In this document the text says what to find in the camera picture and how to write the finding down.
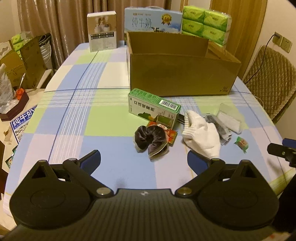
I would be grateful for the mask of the white cotton glove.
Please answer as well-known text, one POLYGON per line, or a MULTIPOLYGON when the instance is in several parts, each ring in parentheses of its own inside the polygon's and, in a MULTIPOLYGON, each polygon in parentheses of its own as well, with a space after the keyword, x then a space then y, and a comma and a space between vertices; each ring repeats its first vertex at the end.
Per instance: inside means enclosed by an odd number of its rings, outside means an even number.
POLYGON ((193 110, 185 112, 182 137, 185 144, 195 152, 209 159, 219 157, 221 144, 215 125, 206 122, 193 110))

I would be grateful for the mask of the red candy wrapper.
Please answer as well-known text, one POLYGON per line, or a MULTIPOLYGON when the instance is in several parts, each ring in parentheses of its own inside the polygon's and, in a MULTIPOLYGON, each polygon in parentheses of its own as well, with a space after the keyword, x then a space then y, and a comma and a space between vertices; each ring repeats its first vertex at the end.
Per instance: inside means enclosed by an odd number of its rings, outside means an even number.
POLYGON ((149 123, 147 124, 147 127, 149 127, 149 126, 159 126, 159 127, 161 127, 166 133, 166 136, 167 136, 167 139, 168 139, 168 144, 170 146, 173 146, 173 144, 175 143, 176 137, 178 135, 177 131, 171 130, 167 126, 165 126, 165 125, 163 125, 161 123, 153 122, 153 121, 149 121, 149 123))

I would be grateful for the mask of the green candy packet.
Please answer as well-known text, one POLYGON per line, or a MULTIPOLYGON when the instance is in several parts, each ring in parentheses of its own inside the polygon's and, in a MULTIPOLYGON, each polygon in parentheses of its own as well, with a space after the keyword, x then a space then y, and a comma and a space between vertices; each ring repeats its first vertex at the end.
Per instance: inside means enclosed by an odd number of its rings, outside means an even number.
POLYGON ((248 142, 242 137, 237 137, 234 144, 236 144, 244 153, 246 153, 249 148, 248 142))

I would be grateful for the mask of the dark velvet scrunchie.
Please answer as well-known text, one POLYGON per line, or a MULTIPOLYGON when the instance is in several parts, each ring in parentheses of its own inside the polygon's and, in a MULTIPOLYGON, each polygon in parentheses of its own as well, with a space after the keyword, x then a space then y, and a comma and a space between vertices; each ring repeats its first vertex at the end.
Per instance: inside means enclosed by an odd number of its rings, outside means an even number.
POLYGON ((151 160, 157 159, 169 151, 167 134, 160 126, 139 126, 134 133, 133 141, 137 151, 147 150, 151 160))

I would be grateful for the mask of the clear plastic case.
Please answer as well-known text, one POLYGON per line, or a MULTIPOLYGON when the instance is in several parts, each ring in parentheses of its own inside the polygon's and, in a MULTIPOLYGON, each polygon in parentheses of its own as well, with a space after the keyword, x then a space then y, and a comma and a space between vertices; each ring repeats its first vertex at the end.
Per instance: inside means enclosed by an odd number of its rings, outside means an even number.
POLYGON ((244 116, 237 108, 221 103, 217 118, 231 131, 241 134, 245 124, 244 116))

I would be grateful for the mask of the green medicine box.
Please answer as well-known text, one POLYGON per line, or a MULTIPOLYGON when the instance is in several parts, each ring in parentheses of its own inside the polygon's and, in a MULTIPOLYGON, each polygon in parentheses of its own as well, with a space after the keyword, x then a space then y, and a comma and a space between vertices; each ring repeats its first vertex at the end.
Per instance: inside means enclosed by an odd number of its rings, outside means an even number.
POLYGON ((129 112, 140 118, 174 128, 181 106, 140 89, 128 94, 129 112))

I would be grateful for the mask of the black pen-like stick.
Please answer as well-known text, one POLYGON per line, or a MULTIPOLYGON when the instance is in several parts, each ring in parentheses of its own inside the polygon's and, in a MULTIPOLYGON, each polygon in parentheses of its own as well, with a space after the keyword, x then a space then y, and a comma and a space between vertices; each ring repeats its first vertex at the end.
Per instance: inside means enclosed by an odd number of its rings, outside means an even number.
POLYGON ((184 115, 179 114, 177 120, 178 120, 178 122, 181 123, 182 125, 185 124, 184 115))

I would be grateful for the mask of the quilted brown chair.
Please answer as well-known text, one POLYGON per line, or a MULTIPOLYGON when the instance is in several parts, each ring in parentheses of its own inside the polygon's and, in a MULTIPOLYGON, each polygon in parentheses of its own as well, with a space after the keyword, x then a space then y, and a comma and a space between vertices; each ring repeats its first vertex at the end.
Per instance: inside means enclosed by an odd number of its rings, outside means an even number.
POLYGON ((263 45, 243 83, 277 123, 295 99, 295 66, 280 52, 263 45))

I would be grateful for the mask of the blue milk flyer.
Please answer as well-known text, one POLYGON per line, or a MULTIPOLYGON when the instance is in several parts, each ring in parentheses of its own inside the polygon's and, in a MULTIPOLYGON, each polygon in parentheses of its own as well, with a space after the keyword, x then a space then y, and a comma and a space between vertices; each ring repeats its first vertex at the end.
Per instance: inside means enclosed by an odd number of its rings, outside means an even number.
POLYGON ((13 132, 13 135, 16 139, 16 142, 19 144, 20 140, 23 136, 23 133, 33 116, 33 113, 36 109, 37 105, 33 106, 32 108, 23 111, 18 116, 16 116, 13 120, 10 121, 11 129, 13 132))

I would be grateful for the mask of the dark wooden tray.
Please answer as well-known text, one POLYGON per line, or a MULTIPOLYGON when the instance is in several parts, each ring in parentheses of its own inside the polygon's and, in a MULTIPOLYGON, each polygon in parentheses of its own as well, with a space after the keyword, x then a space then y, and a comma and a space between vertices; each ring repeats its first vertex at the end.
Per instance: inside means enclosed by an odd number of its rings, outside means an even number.
POLYGON ((9 109, 7 113, 1 113, 1 121, 11 121, 15 118, 23 109, 25 108, 26 104, 29 101, 29 97, 26 92, 23 93, 21 99, 9 109))

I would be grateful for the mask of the large cardboard box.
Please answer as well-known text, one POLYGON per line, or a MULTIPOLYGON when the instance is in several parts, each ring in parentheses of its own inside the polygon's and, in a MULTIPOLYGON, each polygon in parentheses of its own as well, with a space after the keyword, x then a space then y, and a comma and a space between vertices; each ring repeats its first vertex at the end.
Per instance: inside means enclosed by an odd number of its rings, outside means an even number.
POLYGON ((128 32, 131 89, 157 96, 227 95, 241 62, 214 42, 174 33, 128 32))

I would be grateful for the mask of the white humidifier product box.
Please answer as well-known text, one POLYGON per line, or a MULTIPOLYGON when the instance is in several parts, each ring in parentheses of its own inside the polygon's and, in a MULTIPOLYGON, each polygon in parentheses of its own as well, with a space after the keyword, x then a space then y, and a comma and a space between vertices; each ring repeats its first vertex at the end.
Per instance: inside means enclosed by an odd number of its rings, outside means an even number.
POLYGON ((115 11, 87 14, 90 52, 117 48, 117 15, 115 11))

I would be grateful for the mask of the green tissue pack bundle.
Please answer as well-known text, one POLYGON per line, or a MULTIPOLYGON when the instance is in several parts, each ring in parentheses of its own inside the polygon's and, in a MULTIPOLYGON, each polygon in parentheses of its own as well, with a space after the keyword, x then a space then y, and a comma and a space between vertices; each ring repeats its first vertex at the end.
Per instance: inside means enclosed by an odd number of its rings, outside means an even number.
POLYGON ((219 46, 227 44, 232 17, 226 13, 185 6, 182 16, 182 34, 208 39, 219 46))

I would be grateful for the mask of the wooden door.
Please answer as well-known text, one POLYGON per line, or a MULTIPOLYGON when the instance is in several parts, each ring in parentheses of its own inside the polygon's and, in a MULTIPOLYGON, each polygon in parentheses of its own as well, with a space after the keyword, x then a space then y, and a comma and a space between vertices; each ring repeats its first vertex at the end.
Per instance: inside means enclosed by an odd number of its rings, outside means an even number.
POLYGON ((255 51, 267 0, 214 0, 210 9, 226 13, 232 23, 226 50, 241 61, 238 77, 243 78, 255 51))

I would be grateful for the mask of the brown curtain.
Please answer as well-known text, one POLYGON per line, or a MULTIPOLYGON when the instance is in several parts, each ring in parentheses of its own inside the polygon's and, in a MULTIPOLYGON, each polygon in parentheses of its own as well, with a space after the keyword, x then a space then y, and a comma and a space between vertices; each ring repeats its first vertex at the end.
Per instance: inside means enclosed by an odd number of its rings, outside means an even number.
POLYGON ((51 34, 53 66, 59 68, 91 34, 115 31, 124 39, 125 8, 171 8, 171 1, 18 1, 22 31, 34 36, 51 34))

